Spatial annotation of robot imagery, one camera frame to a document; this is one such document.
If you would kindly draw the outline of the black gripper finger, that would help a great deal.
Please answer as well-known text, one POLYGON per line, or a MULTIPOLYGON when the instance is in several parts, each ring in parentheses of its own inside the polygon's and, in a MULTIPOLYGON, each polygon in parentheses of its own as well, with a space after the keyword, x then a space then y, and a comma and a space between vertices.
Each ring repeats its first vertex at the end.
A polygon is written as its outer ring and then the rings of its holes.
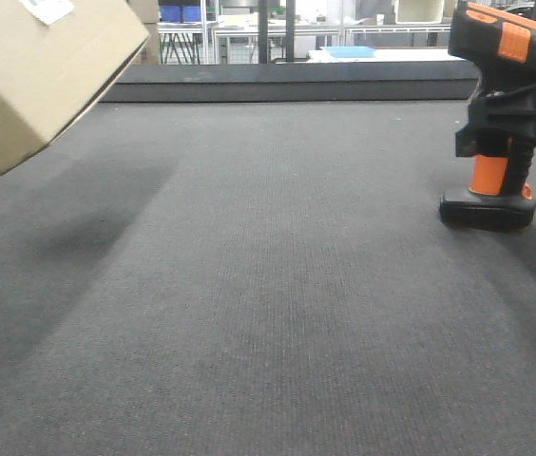
POLYGON ((468 121, 455 134, 455 155, 500 157, 502 153, 494 145, 486 146, 480 140, 485 136, 536 146, 536 84, 471 99, 468 121))

